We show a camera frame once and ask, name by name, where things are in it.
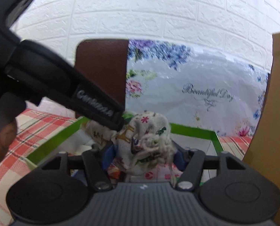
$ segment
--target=ribbed gray surface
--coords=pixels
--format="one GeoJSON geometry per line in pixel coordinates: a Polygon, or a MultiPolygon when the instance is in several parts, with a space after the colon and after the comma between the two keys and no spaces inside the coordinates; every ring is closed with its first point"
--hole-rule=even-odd
{"type": "MultiPolygon", "coordinates": [[[[15,222],[12,226],[28,226],[15,222]]],[[[236,226],[205,212],[193,194],[165,183],[119,183],[113,191],[95,194],[86,208],[53,226],[236,226]]],[[[275,226],[266,221],[255,226],[275,226]]]]}

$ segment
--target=round black pad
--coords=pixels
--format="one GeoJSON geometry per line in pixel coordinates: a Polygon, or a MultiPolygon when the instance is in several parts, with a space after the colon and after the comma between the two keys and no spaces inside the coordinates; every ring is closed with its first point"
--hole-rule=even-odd
{"type": "Polygon", "coordinates": [[[87,200],[87,187],[58,170],[31,172],[14,184],[6,196],[12,216],[30,224],[69,219],[83,209],[87,200]]]}
{"type": "Polygon", "coordinates": [[[201,187],[200,200],[225,221],[253,224],[273,219],[280,207],[280,191],[259,173],[230,171],[201,187]]]}

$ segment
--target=pink flower print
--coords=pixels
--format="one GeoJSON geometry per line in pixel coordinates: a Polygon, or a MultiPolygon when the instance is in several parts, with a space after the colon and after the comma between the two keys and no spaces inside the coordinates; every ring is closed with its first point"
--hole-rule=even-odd
{"type": "Polygon", "coordinates": [[[147,172],[146,174],[145,174],[145,178],[146,179],[152,179],[154,177],[154,174],[152,173],[152,172],[147,172]]]}
{"type": "Polygon", "coordinates": [[[141,92],[141,83],[140,82],[136,82],[134,80],[130,80],[129,82],[127,82],[126,84],[126,88],[129,92],[135,93],[135,92],[141,92]]]}
{"type": "Polygon", "coordinates": [[[148,123],[148,120],[149,119],[149,117],[148,116],[145,116],[145,117],[143,117],[142,119],[141,119],[141,121],[142,121],[142,123],[148,123]]]}
{"type": "Polygon", "coordinates": [[[242,130],[240,130],[237,134],[240,137],[246,137],[248,135],[249,131],[250,131],[250,128],[248,126],[246,126],[242,130]]]}
{"type": "Polygon", "coordinates": [[[169,180],[169,179],[171,178],[171,175],[170,175],[170,174],[165,174],[165,175],[164,175],[164,178],[167,179],[167,180],[169,180]]]}

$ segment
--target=floral plastic sheet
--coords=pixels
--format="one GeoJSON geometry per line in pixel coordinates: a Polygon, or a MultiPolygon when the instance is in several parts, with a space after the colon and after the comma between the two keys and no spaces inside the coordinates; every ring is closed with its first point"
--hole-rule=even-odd
{"type": "Polygon", "coordinates": [[[162,41],[130,40],[126,109],[170,122],[253,136],[268,73],[233,56],[162,41]]]}

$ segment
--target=metal screw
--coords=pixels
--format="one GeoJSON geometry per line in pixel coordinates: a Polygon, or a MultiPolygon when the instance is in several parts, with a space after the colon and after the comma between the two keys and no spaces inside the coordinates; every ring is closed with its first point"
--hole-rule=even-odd
{"type": "Polygon", "coordinates": [[[178,187],[181,189],[191,189],[193,187],[193,183],[189,181],[182,181],[178,183],[178,187]]]}
{"type": "Polygon", "coordinates": [[[95,184],[96,188],[99,190],[106,190],[109,188],[109,184],[104,181],[99,181],[95,184]]]}

